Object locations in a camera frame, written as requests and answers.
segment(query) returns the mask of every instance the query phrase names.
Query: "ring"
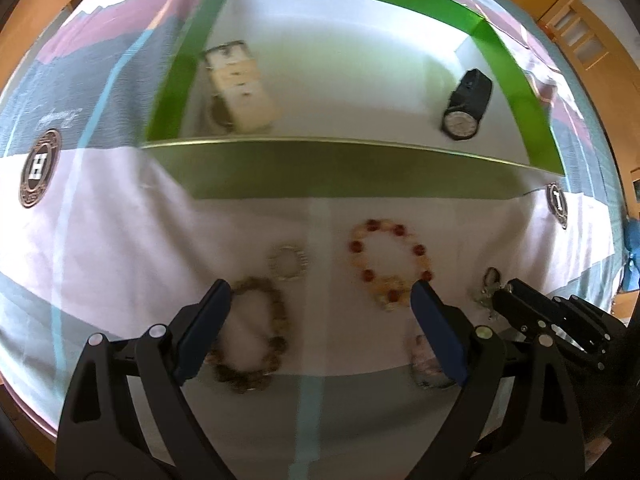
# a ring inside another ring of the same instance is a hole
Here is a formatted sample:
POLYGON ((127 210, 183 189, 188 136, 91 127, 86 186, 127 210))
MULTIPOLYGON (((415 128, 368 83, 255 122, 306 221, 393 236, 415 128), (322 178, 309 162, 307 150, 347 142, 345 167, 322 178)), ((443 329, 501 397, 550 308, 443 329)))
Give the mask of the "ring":
POLYGON ((269 256, 271 273, 276 280, 280 280, 281 282, 292 282, 293 280, 301 278, 304 276, 308 264, 309 260, 306 257, 305 251, 295 245, 283 245, 269 256), (282 272, 279 264, 281 257, 287 252, 294 253, 297 262, 297 268, 289 274, 282 272))

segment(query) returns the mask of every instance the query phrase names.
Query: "brown circular emblem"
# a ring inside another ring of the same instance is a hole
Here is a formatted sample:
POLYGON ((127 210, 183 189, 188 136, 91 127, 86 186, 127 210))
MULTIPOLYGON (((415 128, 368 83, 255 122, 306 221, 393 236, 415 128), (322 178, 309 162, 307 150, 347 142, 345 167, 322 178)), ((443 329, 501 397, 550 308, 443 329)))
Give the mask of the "brown circular emblem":
POLYGON ((43 197, 56 169, 62 139, 57 130, 47 130, 33 145, 20 176, 20 203, 35 206, 43 197))

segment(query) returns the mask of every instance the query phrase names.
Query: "red and yellow beaded bracelet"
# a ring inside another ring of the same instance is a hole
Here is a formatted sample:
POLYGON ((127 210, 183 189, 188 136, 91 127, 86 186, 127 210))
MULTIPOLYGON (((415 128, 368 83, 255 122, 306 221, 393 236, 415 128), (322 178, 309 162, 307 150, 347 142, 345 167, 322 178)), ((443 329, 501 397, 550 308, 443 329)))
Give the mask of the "red and yellow beaded bracelet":
POLYGON ((414 282, 403 280, 400 276, 377 276, 369 266, 365 256, 363 239, 376 231, 391 233, 411 247, 417 267, 417 279, 430 282, 433 279, 433 272, 431 271, 431 261, 427 257, 427 250, 424 245, 416 241, 415 236, 410 234, 403 224, 397 224, 391 220, 370 219, 364 224, 356 225, 351 231, 349 243, 351 263, 360 269, 360 277, 363 282, 369 285, 374 297, 384 306, 385 310, 409 306, 411 287, 414 282))

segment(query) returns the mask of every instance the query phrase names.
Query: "brown beaded bracelet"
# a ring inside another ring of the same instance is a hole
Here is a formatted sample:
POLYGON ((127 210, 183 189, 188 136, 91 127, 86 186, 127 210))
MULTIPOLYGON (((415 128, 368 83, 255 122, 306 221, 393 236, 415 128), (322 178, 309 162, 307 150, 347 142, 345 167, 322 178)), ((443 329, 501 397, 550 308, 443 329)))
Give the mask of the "brown beaded bracelet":
POLYGON ((427 257, 427 249, 415 240, 415 236, 408 232, 405 225, 397 224, 391 220, 369 219, 364 224, 356 225, 351 231, 349 243, 351 263, 360 269, 360 277, 363 282, 369 285, 374 297, 385 310, 394 310, 398 306, 409 306, 413 282, 403 280, 400 276, 377 276, 369 267, 363 240, 376 231, 391 233, 409 245, 415 257, 417 279, 430 282, 433 279, 433 272, 431 261, 427 257))
POLYGON ((216 367, 216 380, 221 383, 230 383, 232 390, 238 394, 244 394, 249 390, 264 390, 271 383, 271 374, 279 370, 282 364, 281 356, 289 347, 286 338, 289 335, 290 322, 282 293, 274 288, 273 282, 269 278, 254 278, 253 276, 235 283, 232 288, 232 298, 244 294, 248 290, 260 290, 269 297, 271 329, 274 333, 274 336, 269 339, 269 351, 262 358, 260 369, 243 372, 225 364, 225 354, 216 341, 205 357, 205 362, 216 367))

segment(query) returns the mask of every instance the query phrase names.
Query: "open box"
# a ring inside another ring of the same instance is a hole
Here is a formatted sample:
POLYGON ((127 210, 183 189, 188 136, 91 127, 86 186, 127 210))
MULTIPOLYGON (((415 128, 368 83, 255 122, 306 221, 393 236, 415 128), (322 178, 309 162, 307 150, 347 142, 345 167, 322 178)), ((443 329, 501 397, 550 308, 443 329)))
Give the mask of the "open box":
POLYGON ((145 147, 196 198, 511 198, 563 174, 544 115, 492 26, 451 0, 203 0, 177 46, 145 147), (243 40, 281 108, 268 133, 202 120, 204 51, 243 40), (440 132, 480 68, 479 133, 440 132))

